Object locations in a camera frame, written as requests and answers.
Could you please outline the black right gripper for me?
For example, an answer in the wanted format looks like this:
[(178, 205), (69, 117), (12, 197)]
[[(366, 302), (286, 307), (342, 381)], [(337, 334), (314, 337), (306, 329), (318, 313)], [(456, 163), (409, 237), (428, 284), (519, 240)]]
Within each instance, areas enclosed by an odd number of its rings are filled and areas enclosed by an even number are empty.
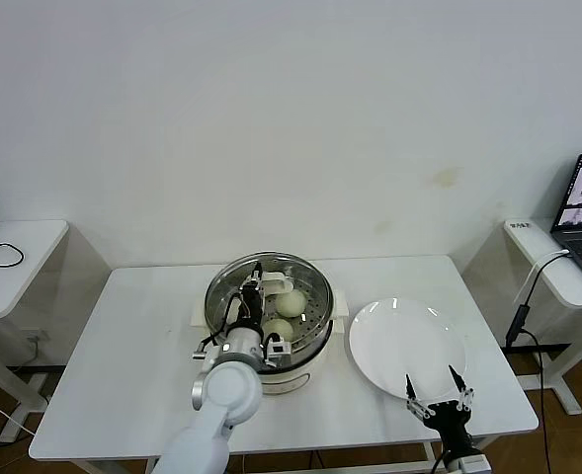
[(465, 425), (470, 420), (474, 390), (449, 365), (450, 373), (459, 393), (458, 400), (431, 404), (428, 407), (416, 396), (413, 384), (406, 374), (406, 406), (418, 420), (426, 420), (426, 427), (439, 433), (443, 444), (470, 444), (470, 434)]

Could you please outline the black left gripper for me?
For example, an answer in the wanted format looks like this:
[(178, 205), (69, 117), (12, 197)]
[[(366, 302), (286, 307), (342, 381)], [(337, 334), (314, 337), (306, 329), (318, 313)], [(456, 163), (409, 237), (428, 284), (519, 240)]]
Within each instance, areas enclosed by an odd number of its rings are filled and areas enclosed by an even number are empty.
[(240, 289), (241, 306), (239, 323), (242, 327), (260, 328), (264, 315), (263, 267), (256, 264), (251, 273), (252, 285), (243, 285)]

